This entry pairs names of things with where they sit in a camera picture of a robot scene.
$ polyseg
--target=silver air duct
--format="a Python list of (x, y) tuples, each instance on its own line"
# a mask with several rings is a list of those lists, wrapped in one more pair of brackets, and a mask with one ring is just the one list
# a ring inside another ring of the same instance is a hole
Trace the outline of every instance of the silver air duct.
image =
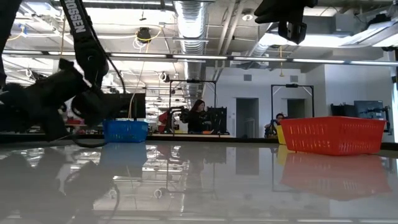
[[(177, 1), (175, 10), (178, 14), (178, 30), (183, 54), (203, 55), (205, 53), (205, 43), (195, 41), (195, 39), (205, 38), (207, 3), (198, 1)], [(205, 80), (205, 64), (198, 62), (185, 62), (185, 79)], [(203, 85), (187, 85), (187, 97), (194, 98), (201, 96), (198, 90), (203, 90)]]

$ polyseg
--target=dark hair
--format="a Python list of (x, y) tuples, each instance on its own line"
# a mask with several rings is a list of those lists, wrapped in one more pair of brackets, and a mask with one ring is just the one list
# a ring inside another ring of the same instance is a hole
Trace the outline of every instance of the dark hair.
[(200, 106), (202, 103), (205, 103), (205, 102), (204, 102), (203, 100), (197, 100), (197, 101), (195, 102), (195, 104), (192, 106), (191, 112), (196, 112), (196, 111), (198, 110), (199, 106)]
[(285, 115), (282, 114), (282, 113), (277, 114), (277, 115), (275, 116), (275, 118), (278, 119), (279, 116), (282, 116), (282, 118), (285, 118)]

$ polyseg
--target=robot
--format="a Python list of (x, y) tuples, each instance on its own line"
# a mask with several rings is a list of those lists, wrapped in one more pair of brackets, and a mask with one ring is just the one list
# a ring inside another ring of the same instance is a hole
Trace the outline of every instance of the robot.
[[(4, 50), (9, 32), (22, 0), (5, 0), (0, 4), (0, 52)], [(0, 63), (0, 132), (24, 132), (38, 124), (47, 140), (68, 136), (58, 109), (74, 97), (72, 110), (94, 126), (121, 107), (121, 102), (108, 100), (101, 91), (104, 75), (109, 71), (107, 60), (114, 67), (102, 48), (92, 22), (81, 0), (60, 0), (71, 27), (76, 60), (84, 75), (73, 67), (73, 62), (60, 59), (60, 71), (37, 80), (24, 88), (15, 83), (6, 84), (4, 66)]]

